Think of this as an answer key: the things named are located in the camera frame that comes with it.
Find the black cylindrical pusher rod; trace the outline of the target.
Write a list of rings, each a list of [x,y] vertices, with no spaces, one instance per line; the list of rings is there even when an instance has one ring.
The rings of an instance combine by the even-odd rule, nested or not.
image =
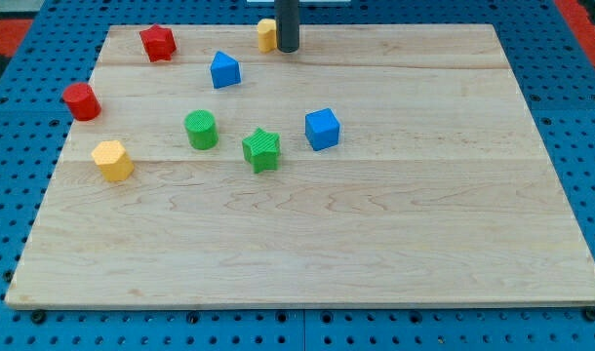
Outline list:
[[[299,1],[275,0],[277,48],[283,53],[293,53],[299,48]]]

